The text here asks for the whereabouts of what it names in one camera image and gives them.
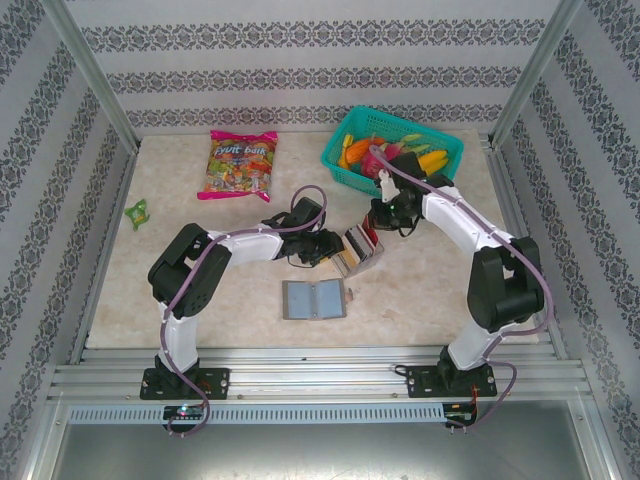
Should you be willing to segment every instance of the teal basket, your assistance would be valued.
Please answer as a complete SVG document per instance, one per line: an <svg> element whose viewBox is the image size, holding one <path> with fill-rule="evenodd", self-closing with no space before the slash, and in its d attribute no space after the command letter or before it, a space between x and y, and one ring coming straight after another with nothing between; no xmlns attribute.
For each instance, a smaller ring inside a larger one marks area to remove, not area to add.
<svg viewBox="0 0 640 480"><path fill-rule="evenodd" d="M402 137L410 133L421 133L422 137L410 145L430 144L431 147L421 152L421 155L433 150L447 150L449 152L449 163L439 173L443 173L451 180L453 180L458 170L462 151L464 150L463 143L451 135L394 117L388 113L379 112L373 108L353 108L344 117L338 130L333 134L324 152L322 152L322 164L331 170L333 179L336 182L343 183L377 198L380 198L380 189L375 186L373 180L338 166L338 160L342 154L342 142L349 133L353 135L354 141L375 134L377 137L383 137L391 143L399 142Z"/></svg>

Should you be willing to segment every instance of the white tabletop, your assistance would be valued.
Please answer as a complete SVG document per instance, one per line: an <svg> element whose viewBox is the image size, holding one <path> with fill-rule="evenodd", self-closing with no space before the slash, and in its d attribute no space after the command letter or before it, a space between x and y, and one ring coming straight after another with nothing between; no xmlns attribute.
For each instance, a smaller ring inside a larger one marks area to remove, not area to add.
<svg viewBox="0 0 640 480"><path fill-rule="evenodd" d="M451 132L465 144L455 178L462 195L503 227L502 215L475 131ZM250 228L289 210L292 194L314 183L327 192L326 227L342 233L360 223L370 197L336 183L320 163L328 133L281 134L274 160L272 200L257 196L201 201L210 140L207 135L146 137L126 206L147 201L149 221L133 231L123 217L88 339L89 348L159 345L160 316L147 272L187 223L206 230ZM309 196L317 200L314 192ZM203 347L320 347L358 345L444 345L471 321L466 306L470 261L437 227L420 222L410 237L380 232L386 249L371 270L345 281L354 299L347 317L283 320L282 281L340 275L331 262L314 269L286 260L258 262L225 272L200 314ZM535 342L537 337L520 339Z"/></svg>

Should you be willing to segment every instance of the patterned wallpaper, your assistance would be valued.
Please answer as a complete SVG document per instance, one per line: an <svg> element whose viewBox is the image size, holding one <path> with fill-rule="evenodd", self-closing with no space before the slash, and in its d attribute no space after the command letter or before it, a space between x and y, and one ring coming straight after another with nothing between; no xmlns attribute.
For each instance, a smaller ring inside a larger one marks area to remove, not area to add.
<svg viewBox="0 0 640 480"><path fill-rule="evenodd" d="M639 18L586 2L502 150L623 478L640 478Z"/></svg>
<svg viewBox="0 0 640 480"><path fill-rule="evenodd" d="M0 479L68 361L129 161L37 0L0 6Z"/></svg>
<svg viewBox="0 0 640 480"><path fill-rule="evenodd" d="M69 1L140 136L335 128L370 105L489 131L558 0Z"/></svg>

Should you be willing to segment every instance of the fruit bailey candy bag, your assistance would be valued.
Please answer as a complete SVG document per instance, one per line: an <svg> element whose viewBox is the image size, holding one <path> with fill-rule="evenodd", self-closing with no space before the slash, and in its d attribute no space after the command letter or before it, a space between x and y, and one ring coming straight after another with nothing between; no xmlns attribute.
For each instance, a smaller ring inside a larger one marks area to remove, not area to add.
<svg viewBox="0 0 640 480"><path fill-rule="evenodd" d="M211 152L200 200L242 197L255 193L269 198L273 156L278 143L276 132L262 135L235 135L211 130Z"/></svg>

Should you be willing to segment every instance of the small green toy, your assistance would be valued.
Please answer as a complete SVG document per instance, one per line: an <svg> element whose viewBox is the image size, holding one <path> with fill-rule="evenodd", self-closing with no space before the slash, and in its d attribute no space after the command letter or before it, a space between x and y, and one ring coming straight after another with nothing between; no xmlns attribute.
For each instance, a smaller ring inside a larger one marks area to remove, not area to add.
<svg viewBox="0 0 640 480"><path fill-rule="evenodd" d="M143 198L131 208L125 208L124 214L133 222L133 231L137 232L138 227L149 220L151 215L147 215L147 201Z"/></svg>

